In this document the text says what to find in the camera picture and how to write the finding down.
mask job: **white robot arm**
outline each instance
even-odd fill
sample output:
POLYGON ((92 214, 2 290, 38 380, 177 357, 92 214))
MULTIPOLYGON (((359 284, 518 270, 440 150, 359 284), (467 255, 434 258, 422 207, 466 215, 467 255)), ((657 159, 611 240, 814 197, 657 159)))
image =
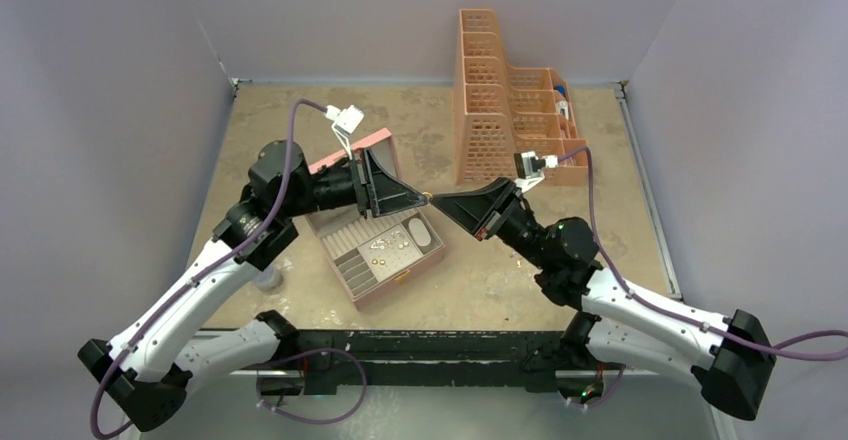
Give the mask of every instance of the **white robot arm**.
MULTIPOLYGON (((338 109, 331 110, 328 116, 333 117, 334 133, 342 137, 361 120, 358 115, 351 120, 338 109)), ((215 228, 197 260, 156 304, 108 342, 90 340, 80 349, 79 358, 100 381, 98 394, 109 393, 139 430, 161 425, 187 396, 229 372, 295 354, 305 355, 297 329, 276 312, 262 313, 239 330, 189 345, 227 298, 262 275, 295 240, 297 231, 292 217, 343 205, 357 205, 363 215, 370 212, 380 216, 428 202, 478 240, 500 238, 539 268, 536 283, 548 299, 578 311, 564 333, 556 332, 555 356, 577 358, 578 363, 603 362, 657 372, 700 388, 705 400, 730 415, 748 420, 756 417, 775 364, 775 356, 760 348, 770 347, 770 343, 756 317, 741 310, 732 317, 699 310, 631 284, 614 267, 605 269, 595 260, 599 251, 607 257, 583 219, 571 217, 547 227, 539 225, 523 193, 544 179, 541 170, 555 165, 555 159, 539 159, 533 152, 517 154, 516 166, 522 177, 519 180, 499 178, 474 192, 428 199, 386 174, 367 149, 352 151, 349 142, 345 144, 347 157, 315 174, 309 173, 303 152, 291 143, 288 154, 293 161, 283 175, 280 166, 288 148, 278 141, 262 149, 250 168, 250 183, 239 202, 215 228), (292 179, 288 185, 280 181, 288 177, 292 179), (284 197, 281 204, 278 197, 284 197), (268 228, 257 234, 261 224, 268 224, 268 228)), ((427 332, 425 347, 438 333, 427 332)), ((450 333, 450 339, 461 336, 450 333)), ((463 338, 473 340, 469 336, 475 333, 480 332, 466 332, 463 338)), ((551 332, 537 333, 544 337, 551 332)), ((507 332, 499 334, 509 336, 507 332)), ((385 350, 389 358, 378 358, 371 368, 390 365, 392 375, 396 375, 396 365, 416 362, 413 359, 398 363, 392 356, 398 353, 395 345, 401 337, 385 337, 393 346, 385 350)), ((375 335, 368 340, 379 342, 380 338, 383 337, 375 335)), ((415 349, 421 353, 418 345, 415 349)), ((510 376, 500 385, 536 381, 536 377, 526 376, 523 371, 526 360, 515 358, 513 351, 520 349, 510 350, 494 352, 491 357, 490 363, 501 365, 498 372, 510 376)), ((538 350, 530 349, 531 356, 536 353, 538 350)), ((430 352, 422 358, 430 367, 441 368, 434 365, 441 360, 434 359, 445 357, 430 352)), ((445 368, 457 362, 462 360, 446 360, 445 368)), ((551 381, 554 370, 556 365, 545 367, 551 381)), ((423 382, 421 385, 431 384, 421 378, 418 369, 410 378, 423 382)), ((436 382, 444 378, 444 371, 440 370, 436 382)), ((475 384, 479 378, 465 384, 475 384)), ((399 380, 395 376, 391 381, 399 380)))

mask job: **purple cable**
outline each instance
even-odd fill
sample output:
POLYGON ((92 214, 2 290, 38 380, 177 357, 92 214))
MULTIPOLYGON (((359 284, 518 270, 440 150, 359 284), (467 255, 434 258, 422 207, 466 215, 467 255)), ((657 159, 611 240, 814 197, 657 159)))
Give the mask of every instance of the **purple cable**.
POLYGON ((612 396, 613 392, 615 392, 615 389, 618 388, 619 384, 621 384, 621 379, 624 378, 625 368, 627 367, 622 365, 621 368, 618 369, 618 375, 615 376, 615 380, 613 380, 612 385, 610 385, 610 388, 606 392, 604 392, 604 394, 601 395, 601 398, 599 398, 598 400, 592 403, 587 403, 586 408, 600 407, 601 405, 606 403, 607 400, 609 400, 609 397, 612 396))
POLYGON ((353 362, 353 364, 356 366, 356 369, 359 370, 359 376, 362 379, 362 390, 359 393, 359 398, 356 400, 356 403, 353 405, 353 407, 350 410, 339 415, 338 417, 326 418, 326 419, 301 417, 300 415, 295 415, 294 413, 289 413, 289 412, 286 412, 285 410, 280 410, 279 408, 275 407, 274 405, 271 405, 270 403, 265 401, 264 398, 262 398, 262 391, 259 388, 259 379, 261 378, 261 376, 260 376, 260 378, 256 379, 256 395, 259 397, 259 404, 257 406, 261 406, 271 413, 276 413, 277 415, 281 415, 283 417, 290 418, 290 419, 298 421, 298 422, 307 423, 309 425, 329 425, 331 423, 341 422, 342 420, 345 420, 345 419, 349 418, 351 415, 353 415, 354 413, 356 413, 356 411, 359 410, 359 407, 362 405, 362 402, 365 400, 365 391, 367 389, 367 378, 365 376, 365 368, 362 366, 362 364, 359 362, 359 360, 357 360, 356 357, 354 357, 350 353, 348 353, 344 350, 339 350, 338 348, 329 348, 329 347, 328 348, 316 348, 315 350, 308 350, 306 352, 299 353, 299 354, 291 356, 289 358, 284 358, 282 360, 276 360, 276 361, 273 361, 273 362, 268 362, 268 363, 265 364, 265 366, 272 367, 272 366, 275 366, 275 365, 284 365, 288 362, 291 362, 291 361, 294 361, 294 360, 299 360, 301 358, 309 357, 309 356, 312 356, 312 355, 315 355, 315 354, 318 354, 318 353, 323 353, 323 352, 336 353, 336 354, 339 354, 339 355, 343 355, 343 356, 349 358, 353 362))
MULTIPOLYGON (((688 323, 689 325, 701 328, 703 322, 699 322, 698 320, 689 318, 685 315, 680 315, 676 312, 668 311, 662 307, 658 307, 651 302, 645 300, 640 297, 637 293, 633 292, 627 283, 624 281, 624 277, 619 272, 618 267, 615 266, 615 263, 612 261, 612 258, 607 254, 603 245, 601 244, 601 239, 598 236, 598 226, 595 222, 595 181, 594 181, 594 168, 592 166, 592 152, 589 150, 589 147, 580 147, 576 150, 568 152, 567 154, 559 157, 559 162, 563 161, 577 155, 578 153, 585 152, 588 168, 589 168, 589 221, 592 225, 592 235, 595 237, 595 243, 598 245, 598 251, 601 253, 601 256, 604 257, 604 260, 607 262, 607 266, 609 266, 610 271, 615 277, 616 282, 624 290, 627 295, 636 300, 640 305, 648 308, 649 310, 653 310, 654 312, 665 315, 669 318, 673 318, 677 321, 688 323)), ((811 340, 814 338, 822 338, 822 337, 844 337, 848 338, 848 331, 845 330, 821 330, 817 332, 810 332, 804 335, 799 335, 797 337, 790 338, 789 340, 778 343, 773 347, 768 347, 765 345, 760 345, 759 343, 754 343, 744 338, 734 335, 729 332, 725 332, 716 327, 710 326, 707 330, 711 333, 719 335, 723 338, 736 342, 742 346, 757 350, 759 352, 768 353, 771 355, 777 355, 780 357, 792 358, 795 360, 804 360, 808 362, 830 362, 835 360, 842 360, 844 358, 848 358, 848 347, 830 353, 803 353, 803 352, 787 352, 783 350, 786 347, 795 345, 796 343, 804 342, 807 340, 811 340)))
POLYGON ((215 260, 214 262, 210 263, 197 275, 191 277, 192 284, 187 283, 181 286, 177 291, 174 292, 173 295, 171 295, 164 302, 162 302, 162 305, 160 305, 159 308, 157 308, 147 318, 147 320, 143 324, 141 324, 141 326, 135 332, 135 335, 130 338, 129 342, 127 342, 126 348, 121 350, 118 356, 115 357, 115 360, 112 362, 111 365, 109 365, 109 368, 106 369, 106 373, 103 374, 103 379, 100 380, 100 383, 97 386, 97 391, 94 394, 94 401, 91 403, 91 411, 89 413, 88 419, 91 427, 91 433, 98 440, 107 440, 110 438, 114 438, 123 433, 126 429, 130 428, 130 425, 132 425, 132 422, 127 422, 112 432, 103 433, 102 431, 100 431, 100 426, 97 419, 97 414, 100 410, 100 402, 103 401, 103 394, 106 392, 106 385, 109 383, 109 380, 118 370, 118 367, 121 365, 121 363, 126 360, 127 355, 129 355, 132 348, 135 347, 138 342, 141 341, 142 338, 144 338, 144 334, 147 333, 150 327, 152 327, 153 324, 156 323, 156 321, 159 320, 159 318, 161 318, 162 315, 164 315, 165 312, 168 311, 168 309, 171 308, 177 302, 177 300, 182 298, 183 295, 188 293, 189 290, 191 290, 193 287, 196 287, 204 278, 206 278, 207 275, 215 271, 225 262, 234 258, 236 255, 241 253, 242 250, 247 248, 247 246, 250 245, 254 240, 259 238, 259 235, 261 235, 262 232, 268 229, 268 226, 271 225, 271 222, 274 220, 274 217, 276 217, 277 212, 280 211, 280 207, 282 207, 283 205, 283 199, 286 196, 286 188, 288 187, 289 176, 291 174, 290 169, 293 142, 292 138, 294 137, 294 116, 295 112, 297 111, 297 107, 300 105, 308 105, 316 110, 320 110, 325 113, 327 112, 327 107, 303 98, 299 99, 294 103, 294 105, 292 105, 291 110, 289 111, 289 126, 288 133, 286 135, 286 159, 283 165, 283 180, 280 184, 280 191, 277 192, 277 198, 274 200, 274 205, 271 207, 271 211, 268 212, 268 216, 265 217, 265 220, 262 221, 259 227, 254 230, 253 233, 251 233, 250 236, 248 236, 236 248, 232 249, 229 253, 223 255, 218 260, 215 260))

